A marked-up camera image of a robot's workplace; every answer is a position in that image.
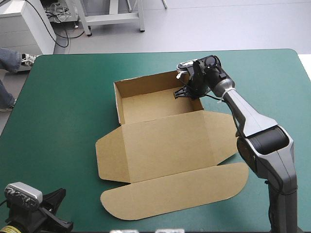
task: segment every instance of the white cabinet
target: white cabinet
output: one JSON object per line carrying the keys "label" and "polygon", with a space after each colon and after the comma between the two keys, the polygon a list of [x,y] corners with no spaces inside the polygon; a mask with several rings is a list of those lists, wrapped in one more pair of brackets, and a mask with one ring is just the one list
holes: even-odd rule
{"label": "white cabinet", "polygon": [[[40,0],[28,0],[38,10],[52,37],[53,28]],[[12,0],[0,7],[0,47],[33,55],[53,54],[55,42],[32,6],[24,0]]]}

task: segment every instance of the zip tie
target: zip tie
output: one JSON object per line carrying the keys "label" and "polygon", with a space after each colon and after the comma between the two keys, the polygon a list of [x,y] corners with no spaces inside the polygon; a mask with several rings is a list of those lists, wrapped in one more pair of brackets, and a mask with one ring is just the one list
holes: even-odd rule
{"label": "zip tie", "polygon": [[183,75],[183,74],[187,74],[188,71],[187,70],[182,70],[182,71],[178,71],[178,74],[176,76],[177,79],[180,79],[180,77]]}
{"label": "zip tie", "polygon": [[226,91],[224,91],[222,97],[220,98],[219,101],[217,101],[217,103],[223,102],[225,94],[226,94],[228,91],[231,91],[231,90],[235,90],[235,88],[234,88],[234,87],[231,87],[231,88],[228,88]]}

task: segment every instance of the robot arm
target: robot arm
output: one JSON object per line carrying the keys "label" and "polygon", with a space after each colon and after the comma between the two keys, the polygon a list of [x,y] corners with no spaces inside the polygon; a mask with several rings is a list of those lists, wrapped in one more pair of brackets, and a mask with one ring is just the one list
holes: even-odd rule
{"label": "robot arm", "polygon": [[212,91],[230,108],[237,127],[237,147],[241,157],[269,187],[269,220],[272,233],[297,233],[297,179],[294,142],[278,123],[259,114],[235,90],[235,84],[222,69],[216,56],[177,65],[177,78],[189,74],[188,83],[175,92],[175,98],[193,99]]}

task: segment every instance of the box flap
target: box flap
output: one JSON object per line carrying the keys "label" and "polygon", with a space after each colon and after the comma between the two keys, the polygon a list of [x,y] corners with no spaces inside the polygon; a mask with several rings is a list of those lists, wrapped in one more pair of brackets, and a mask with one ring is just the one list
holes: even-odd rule
{"label": "box flap", "polygon": [[99,176],[105,180],[129,182],[122,127],[99,139],[95,147]]}
{"label": "box flap", "polygon": [[96,143],[99,175],[105,180],[145,181],[214,166],[237,152],[228,114],[201,110],[120,128]]}
{"label": "box flap", "polygon": [[247,178],[245,163],[212,166],[104,191],[101,202],[113,216],[137,220],[231,198]]}

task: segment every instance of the metal frame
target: metal frame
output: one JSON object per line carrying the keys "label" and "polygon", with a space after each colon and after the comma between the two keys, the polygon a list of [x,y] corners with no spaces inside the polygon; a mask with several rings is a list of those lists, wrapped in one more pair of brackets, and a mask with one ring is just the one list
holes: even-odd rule
{"label": "metal frame", "polygon": [[110,0],[109,14],[108,15],[99,15],[99,16],[88,16],[82,0],[75,0],[78,14],[83,25],[84,31],[87,35],[92,35],[90,26],[93,25],[107,25],[107,24],[117,24],[117,23],[129,23],[139,21],[140,31],[145,31],[144,26],[144,16],[143,16],[143,7],[142,0],[137,0],[138,2],[138,12],[137,13],[125,13],[118,14],[118,5],[119,0]]}
{"label": "metal frame", "polygon": [[[128,11],[132,12],[135,9],[136,5],[137,5],[137,0],[135,0],[133,7],[131,6],[129,0],[126,0],[126,1],[127,1],[127,5],[128,5]],[[164,8],[167,9],[166,0],[162,0],[162,2],[163,2],[163,5],[164,5]]]}

